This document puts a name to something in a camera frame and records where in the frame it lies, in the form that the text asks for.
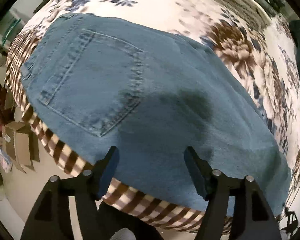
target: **bolt head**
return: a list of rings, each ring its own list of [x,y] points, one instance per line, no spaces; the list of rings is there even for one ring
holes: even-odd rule
[[[215,175],[215,176],[220,176],[221,175],[221,171],[219,171],[219,170],[213,170],[212,174]]]
[[[83,175],[84,175],[84,176],[90,176],[91,173],[92,173],[91,170],[85,170],[85,171],[83,171]]]
[[[56,175],[53,175],[52,177],[50,177],[51,182],[56,182],[58,179],[59,179],[59,177]]]
[[[253,182],[253,181],[254,181],[254,177],[252,177],[252,176],[250,176],[250,175],[248,175],[248,176],[246,177],[246,179],[247,179],[247,181],[250,181],[250,182]]]

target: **light blue denim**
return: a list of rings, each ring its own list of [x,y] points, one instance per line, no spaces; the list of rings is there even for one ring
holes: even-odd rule
[[[227,176],[252,175],[274,214],[291,180],[287,161],[242,85],[190,38],[118,18],[65,14],[22,65],[35,112],[82,158],[120,150],[115,178],[204,211],[183,152]],[[228,214],[233,213],[230,201]]]

